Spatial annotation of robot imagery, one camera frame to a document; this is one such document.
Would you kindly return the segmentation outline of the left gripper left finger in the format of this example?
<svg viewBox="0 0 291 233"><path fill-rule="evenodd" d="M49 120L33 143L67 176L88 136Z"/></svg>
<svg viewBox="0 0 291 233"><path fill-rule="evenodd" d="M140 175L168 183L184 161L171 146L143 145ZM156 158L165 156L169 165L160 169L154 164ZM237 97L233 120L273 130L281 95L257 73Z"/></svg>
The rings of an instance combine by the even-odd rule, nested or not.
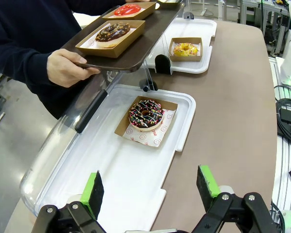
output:
<svg viewBox="0 0 291 233"><path fill-rule="evenodd" d="M97 221L103 195L100 173L91 173L79 201L67 203L60 209L55 205L41 208L34 233L106 233Z"/></svg>

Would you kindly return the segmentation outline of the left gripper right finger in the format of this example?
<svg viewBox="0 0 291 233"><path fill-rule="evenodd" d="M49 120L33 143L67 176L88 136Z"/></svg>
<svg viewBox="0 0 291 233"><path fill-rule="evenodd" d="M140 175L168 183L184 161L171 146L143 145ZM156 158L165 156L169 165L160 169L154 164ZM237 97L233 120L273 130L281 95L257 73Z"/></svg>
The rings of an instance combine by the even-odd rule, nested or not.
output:
<svg viewBox="0 0 291 233"><path fill-rule="evenodd" d="M208 166L198 166L196 186L206 213L192 233L219 233L225 223L235 223L241 233L279 233L259 193L240 198L221 191Z"/></svg>

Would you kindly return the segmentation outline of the white printed paper liner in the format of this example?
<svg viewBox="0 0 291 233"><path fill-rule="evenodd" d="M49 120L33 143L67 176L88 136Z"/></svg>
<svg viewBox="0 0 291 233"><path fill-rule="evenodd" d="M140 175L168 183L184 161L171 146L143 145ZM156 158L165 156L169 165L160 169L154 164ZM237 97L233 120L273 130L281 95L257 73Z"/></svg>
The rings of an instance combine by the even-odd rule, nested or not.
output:
<svg viewBox="0 0 291 233"><path fill-rule="evenodd" d="M110 49L115 46L117 46L120 42L122 42L124 39L126 39L128 36L130 36L136 29L130 28L129 32L125 34L124 36L113 39L110 42L100 42L96 41L96 37L102 30L95 33L93 36L91 36L89 39L87 39L82 45L80 45L80 48L86 48L86 49Z"/></svg>
<svg viewBox="0 0 291 233"><path fill-rule="evenodd" d="M128 140L144 144L146 146L158 148L163 140L164 135L170 128L170 125L176 112L175 110L174 111L167 109L163 110L164 110L163 120L158 125L158 127L150 131L140 131L134 128L132 125L129 125L126 128L123 137Z"/></svg>

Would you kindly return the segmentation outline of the cardboard donut box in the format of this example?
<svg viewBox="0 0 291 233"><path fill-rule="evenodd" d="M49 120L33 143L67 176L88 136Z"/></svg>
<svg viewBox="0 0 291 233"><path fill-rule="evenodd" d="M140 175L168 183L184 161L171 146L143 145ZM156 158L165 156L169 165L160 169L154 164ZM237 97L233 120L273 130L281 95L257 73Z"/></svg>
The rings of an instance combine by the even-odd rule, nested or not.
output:
<svg viewBox="0 0 291 233"><path fill-rule="evenodd" d="M124 5L127 5L127 4L137 4L141 7L141 10L138 13L135 13L133 15L117 17L114 15L115 10L117 8L119 8L119 7L117 7L115 10L112 10L110 13L107 13L102 18L105 20L120 20L120 19L122 19L122 20L142 20L142 19L146 18L147 16L149 16L150 14L154 13L155 6L156 6L155 2L126 3Z"/></svg>
<svg viewBox="0 0 291 233"><path fill-rule="evenodd" d="M110 48L110 49L86 49L86 48L80 48L80 45L82 45L87 39L89 39L91 36L93 36L95 33L99 32L103 28L110 26L112 24L116 24L119 22L128 23L130 25L130 28L135 28L136 30L128 36L126 39L124 39L122 42L120 42L117 46ZM138 37L140 37L145 29L145 21L144 20L108 20L104 22L101 26L99 26L97 29L89 33L84 39L82 39L79 43L76 44L75 48L77 48L79 51L81 51L85 55L94 55L94 56L102 56L102 57L108 57L108 58L117 58L121 55L123 51L125 51Z"/></svg>
<svg viewBox="0 0 291 233"><path fill-rule="evenodd" d="M173 49L176 44L179 43L191 43L197 46L198 54L197 56L181 57L175 56ZM201 37L173 37L170 41L169 46L169 58L173 62L200 62L203 56L203 42Z"/></svg>
<svg viewBox="0 0 291 233"><path fill-rule="evenodd" d="M165 100L154 99L154 98L150 98L150 97L138 96L138 97L136 97L136 99L133 101L131 106L128 108L127 112L122 117L120 123L118 124L117 128L114 131L115 134L117 134L118 136L123 137L123 134L125 133L126 128L129 125L131 125L131 123L129 121L129 110L131 109L131 107L135 103L137 103L137 102L139 102L141 100L146 100L146 99L154 100L155 102L159 103L162 106L162 109L177 111L178 105L176 103L165 101Z"/></svg>

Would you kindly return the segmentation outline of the dark brown serving tray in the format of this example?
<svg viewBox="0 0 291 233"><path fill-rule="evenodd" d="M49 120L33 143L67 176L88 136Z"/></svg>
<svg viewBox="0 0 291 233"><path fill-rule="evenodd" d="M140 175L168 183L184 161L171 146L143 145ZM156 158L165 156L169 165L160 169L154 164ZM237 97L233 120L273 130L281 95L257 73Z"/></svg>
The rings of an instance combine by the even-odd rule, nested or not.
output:
<svg viewBox="0 0 291 233"><path fill-rule="evenodd" d="M159 38L176 18L179 11L184 9L184 3L182 2L160 2L159 4L160 7L158 10L145 18L145 29L143 34L117 58L85 55L75 48L77 43L107 21L102 18L103 16L98 17L91 24L83 28L64 44L63 48L84 57L89 67L99 70L135 72L140 68Z"/></svg>

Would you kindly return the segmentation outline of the chocolate donut with nut crumbs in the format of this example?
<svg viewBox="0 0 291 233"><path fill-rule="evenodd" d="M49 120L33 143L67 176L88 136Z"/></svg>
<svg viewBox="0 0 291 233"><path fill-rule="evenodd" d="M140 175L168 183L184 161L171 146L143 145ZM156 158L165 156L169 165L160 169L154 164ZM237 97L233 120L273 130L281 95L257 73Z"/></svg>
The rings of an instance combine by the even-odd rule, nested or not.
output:
<svg viewBox="0 0 291 233"><path fill-rule="evenodd" d="M95 37L95 42L102 48L112 48L119 44L129 32L130 25L128 23L112 24L99 31Z"/></svg>

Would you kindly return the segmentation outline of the red glazed donut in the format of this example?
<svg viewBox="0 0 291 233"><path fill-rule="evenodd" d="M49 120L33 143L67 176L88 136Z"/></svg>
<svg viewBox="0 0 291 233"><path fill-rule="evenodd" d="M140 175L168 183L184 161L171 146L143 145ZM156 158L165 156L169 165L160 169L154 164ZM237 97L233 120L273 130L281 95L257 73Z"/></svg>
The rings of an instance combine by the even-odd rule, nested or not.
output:
<svg viewBox="0 0 291 233"><path fill-rule="evenodd" d="M117 17L129 16L138 13L140 10L141 7L137 4L127 4L117 8L114 15Z"/></svg>

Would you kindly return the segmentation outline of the person's right forearm navy sleeve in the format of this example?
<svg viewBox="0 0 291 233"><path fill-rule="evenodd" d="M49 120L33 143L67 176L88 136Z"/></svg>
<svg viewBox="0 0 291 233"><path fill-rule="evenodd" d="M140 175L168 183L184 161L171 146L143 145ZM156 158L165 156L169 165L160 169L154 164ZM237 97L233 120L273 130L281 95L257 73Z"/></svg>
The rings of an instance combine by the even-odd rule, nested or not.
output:
<svg viewBox="0 0 291 233"><path fill-rule="evenodd" d="M36 94L55 87L47 74L50 53L32 48L32 39L26 34L9 37L0 31L0 72L26 84Z"/></svg>

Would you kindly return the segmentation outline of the chocolate donut with coloured sprinkles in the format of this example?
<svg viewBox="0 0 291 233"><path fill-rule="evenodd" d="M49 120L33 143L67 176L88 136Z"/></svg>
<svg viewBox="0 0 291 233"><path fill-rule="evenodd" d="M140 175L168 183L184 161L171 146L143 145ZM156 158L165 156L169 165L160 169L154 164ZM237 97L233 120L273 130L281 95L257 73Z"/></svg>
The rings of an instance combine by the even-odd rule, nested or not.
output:
<svg viewBox="0 0 291 233"><path fill-rule="evenodd" d="M141 100L129 110L129 121L140 131L150 131L161 124L163 114L164 110L159 103L150 99Z"/></svg>

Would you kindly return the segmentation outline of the yellow glazed sprinkle donut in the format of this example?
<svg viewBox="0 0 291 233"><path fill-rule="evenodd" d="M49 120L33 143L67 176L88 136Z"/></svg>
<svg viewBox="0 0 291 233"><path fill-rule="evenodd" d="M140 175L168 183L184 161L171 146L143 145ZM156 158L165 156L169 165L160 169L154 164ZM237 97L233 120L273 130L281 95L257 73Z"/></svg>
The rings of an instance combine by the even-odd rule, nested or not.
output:
<svg viewBox="0 0 291 233"><path fill-rule="evenodd" d="M174 46L173 52L175 56L181 57L197 56L198 48L196 45L191 43L179 43Z"/></svg>

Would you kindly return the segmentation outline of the person torso navy sweater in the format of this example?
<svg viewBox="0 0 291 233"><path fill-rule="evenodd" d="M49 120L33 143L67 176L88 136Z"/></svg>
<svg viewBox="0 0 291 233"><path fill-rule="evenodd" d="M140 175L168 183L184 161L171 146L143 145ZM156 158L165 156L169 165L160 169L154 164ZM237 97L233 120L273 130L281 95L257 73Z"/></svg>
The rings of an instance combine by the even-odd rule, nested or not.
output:
<svg viewBox="0 0 291 233"><path fill-rule="evenodd" d="M32 48L40 53L63 49L63 45L80 30L74 13L101 15L129 0L0 0L0 31L9 37L26 34ZM88 79L69 88L55 84L41 93L34 93L55 117L60 118L72 100L87 85Z"/></svg>

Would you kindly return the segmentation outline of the person's right hand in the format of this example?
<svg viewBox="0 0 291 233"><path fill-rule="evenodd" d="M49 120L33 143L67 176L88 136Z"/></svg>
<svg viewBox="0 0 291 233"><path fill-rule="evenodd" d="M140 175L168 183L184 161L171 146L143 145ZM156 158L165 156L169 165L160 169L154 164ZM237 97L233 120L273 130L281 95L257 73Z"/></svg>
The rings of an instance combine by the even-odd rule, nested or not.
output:
<svg viewBox="0 0 291 233"><path fill-rule="evenodd" d="M54 84L69 88L79 81L100 73L96 68L82 68L75 63L86 64L87 60L66 49L54 51L47 60L48 79Z"/></svg>

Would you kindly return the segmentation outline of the white display case base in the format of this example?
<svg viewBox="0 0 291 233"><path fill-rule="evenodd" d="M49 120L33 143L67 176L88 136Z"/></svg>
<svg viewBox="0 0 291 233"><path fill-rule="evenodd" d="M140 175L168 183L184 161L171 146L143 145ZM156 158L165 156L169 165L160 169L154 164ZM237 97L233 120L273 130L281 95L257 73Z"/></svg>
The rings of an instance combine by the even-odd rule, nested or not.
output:
<svg viewBox="0 0 291 233"><path fill-rule="evenodd" d="M156 148L115 133L138 96L178 106ZM116 85L53 170L32 212L37 214L47 204L63 207L83 192L91 173L99 172L104 195L98 222L103 229L107 233L150 230L166 194L162 184L174 153L183 150L195 108L194 98L184 93L146 93Z"/></svg>
<svg viewBox="0 0 291 233"><path fill-rule="evenodd" d="M182 39L183 43L193 43L189 38L200 38L194 45L198 48L200 61L171 61L171 71L199 74L205 72L210 63L212 46L210 41L215 37L217 23L204 19L183 19L177 17L168 26L146 59L149 68L155 68L155 58L165 55L168 58L173 54L176 42L174 38Z"/></svg>

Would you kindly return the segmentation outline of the clear display case lid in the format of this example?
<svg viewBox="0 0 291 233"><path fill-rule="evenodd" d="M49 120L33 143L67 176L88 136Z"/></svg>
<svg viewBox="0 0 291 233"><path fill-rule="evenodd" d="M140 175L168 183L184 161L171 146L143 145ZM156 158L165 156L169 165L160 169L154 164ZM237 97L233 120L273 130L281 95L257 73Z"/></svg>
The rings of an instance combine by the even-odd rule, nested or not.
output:
<svg viewBox="0 0 291 233"><path fill-rule="evenodd" d="M148 69L131 74L104 71L84 87L50 131L33 164L21 180L21 199L35 216L40 210L39 199L61 157L84 131L111 90L125 76L135 80L145 92L158 90Z"/></svg>

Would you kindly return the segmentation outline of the black power adapter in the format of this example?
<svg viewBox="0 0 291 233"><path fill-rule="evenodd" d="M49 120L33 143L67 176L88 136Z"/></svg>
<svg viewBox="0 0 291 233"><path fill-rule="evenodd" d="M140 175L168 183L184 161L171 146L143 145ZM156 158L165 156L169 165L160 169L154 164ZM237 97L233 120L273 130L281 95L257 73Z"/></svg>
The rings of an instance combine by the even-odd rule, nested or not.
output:
<svg viewBox="0 0 291 233"><path fill-rule="evenodd" d="M279 111L281 121L291 124L291 111L286 109L280 109Z"/></svg>

